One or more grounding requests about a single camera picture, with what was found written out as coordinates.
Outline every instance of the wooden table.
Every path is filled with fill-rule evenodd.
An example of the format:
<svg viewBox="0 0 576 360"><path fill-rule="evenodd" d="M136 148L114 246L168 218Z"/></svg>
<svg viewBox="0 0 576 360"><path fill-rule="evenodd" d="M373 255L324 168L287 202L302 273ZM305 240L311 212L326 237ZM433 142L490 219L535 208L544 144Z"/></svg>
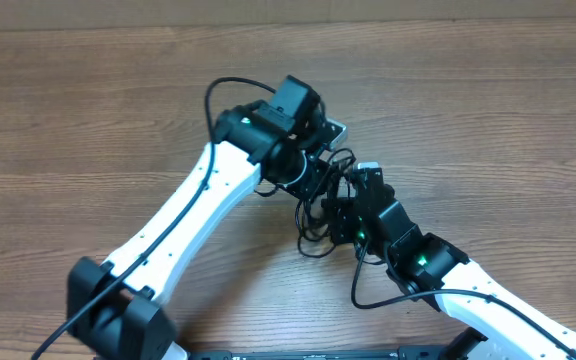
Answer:
<svg viewBox="0 0 576 360"><path fill-rule="evenodd" d="M424 231L576 329L576 19L0 33L0 359L28 358L64 320L75 261L102 260L184 180L211 80L286 74L323 94ZM214 112L262 96L224 86ZM422 302L354 309L352 250L299 256L295 203L249 196L193 261L168 307L190 349L389 348L464 328ZM399 293L383 267L359 291ZM69 336L50 351L91 358Z"/></svg>

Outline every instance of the white plastic part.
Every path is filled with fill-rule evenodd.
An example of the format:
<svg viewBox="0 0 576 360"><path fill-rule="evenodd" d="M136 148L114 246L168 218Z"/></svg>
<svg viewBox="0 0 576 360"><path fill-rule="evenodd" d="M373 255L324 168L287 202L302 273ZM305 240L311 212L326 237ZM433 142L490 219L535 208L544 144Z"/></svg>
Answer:
<svg viewBox="0 0 576 360"><path fill-rule="evenodd" d="M248 153L226 141L215 146L216 156L209 187L175 229L124 283L139 291L150 287L152 301L161 305L170 300L181 274L221 219L261 178L259 164L248 162ZM119 276L172 223L200 186L210 160L210 144L204 148L190 175L141 231L105 261L114 264L111 274Z"/></svg>
<svg viewBox="0 0 576 360"><path fill-rule="evenodd" d="M176 343L171 343L170 347L161 360L188 360L188 353Z"/></svg>
<svg viewBox="0 0 576 360"><path fill-rule="evenodd" d="M558 324L495 282L474 261L458 264L443 277L444 289L461 289L492 294L512 305L566 346L576 350L576 332ZM567 355L509 310L485 299L465 295L436 295L439 307L488 337L490 349L502 359L566 359Z"/></svg>

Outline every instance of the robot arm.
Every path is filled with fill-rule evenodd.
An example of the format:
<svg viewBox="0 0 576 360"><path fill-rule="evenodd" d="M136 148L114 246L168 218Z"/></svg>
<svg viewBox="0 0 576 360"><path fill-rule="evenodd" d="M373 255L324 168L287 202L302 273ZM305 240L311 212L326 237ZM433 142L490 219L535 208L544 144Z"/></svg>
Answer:
<svg viewBox="0 0 576 360"><path fill-rule="evenodd" d="M552 341L507 309L485 299L440 290L494 296L576 349L576 333L504 290L447 241L433 234L423 235L395 199L392 187L383 183L377 164L358 164L348 170L320 160L324 150L333 151L343 142L346 128L325 117L319 96L306 84L288 77L270 103L257 101L223 112L215 132L218 145L214 173L197 203L147 262L126 278L123 290L127 291L109 296L69 329L104 358L188 357L173 342L174 326L162 306L219 221L252 193L261 179L308 205L327 194L322 200L324 215L320 220L328 226L327 233L335 245L352 243L364 254L379 256L388 264L389 278L405 294L438 292L420 298L487 337L485 343L494 344L489 351L507 358L567 358ZM205 176L209 151L207 146L192 173L148 224L101 266L86 258L75 265L68 280L69 316L127 269L170 224ZM342 178L352 185L354 194L338 195Z"/></svg>

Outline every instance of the wooden surface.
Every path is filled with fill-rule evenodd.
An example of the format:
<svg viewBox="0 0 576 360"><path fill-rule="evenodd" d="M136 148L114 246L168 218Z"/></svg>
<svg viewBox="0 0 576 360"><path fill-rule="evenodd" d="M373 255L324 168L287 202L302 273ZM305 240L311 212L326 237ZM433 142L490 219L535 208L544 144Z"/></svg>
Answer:
<svg viewBox="0 0 576 360"><path fill-rule="evenodd" d="M576 0L0 0L0 31L576 17Z"/></svg>
<svg viewBox="0 0 576 360"><path fill-rule="evenodd" d="M65 279L103 259L184 180L224 75L323 94L409 215L576 330L576 19L0 33L0 359L64 319ZM214 111L266 96L215 93ZM246 198L168 307L191 349L443 343L464 326L423 303L349 298L352 250L300 257L296 201ZM398 294L367 268L361 301ZM62 337L55 359L90 359Z"/></svg>

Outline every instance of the background wall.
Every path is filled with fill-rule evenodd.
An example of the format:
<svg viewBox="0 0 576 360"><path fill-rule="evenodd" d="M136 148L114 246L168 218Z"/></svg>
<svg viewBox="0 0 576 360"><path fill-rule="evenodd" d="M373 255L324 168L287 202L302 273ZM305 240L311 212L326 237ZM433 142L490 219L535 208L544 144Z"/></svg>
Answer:
<svg viewBox="0 0 576 360"><path fill-rule="evenodd" d="M0 30L576 17L576 0L0 0Z"/></svg>

